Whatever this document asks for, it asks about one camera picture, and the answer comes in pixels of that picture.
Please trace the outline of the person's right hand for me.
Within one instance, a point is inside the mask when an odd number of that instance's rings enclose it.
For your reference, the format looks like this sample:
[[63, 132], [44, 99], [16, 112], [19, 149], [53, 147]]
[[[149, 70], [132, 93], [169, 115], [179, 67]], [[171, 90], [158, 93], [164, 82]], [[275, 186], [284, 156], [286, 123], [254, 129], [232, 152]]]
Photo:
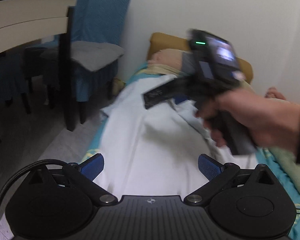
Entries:
[[226, 141], [222, 133], [213, 129], [207, 120], [218, 111], [229, 112], [247, 127], [254, 142], [260, 147], [279, 147], [294, 152], [300, 137], [300, 105], [266, 99], [244, 89], [228, 91], [204, 103], [196, 117], [204, 119], [204, 126], [211, 130], [217, 146]]

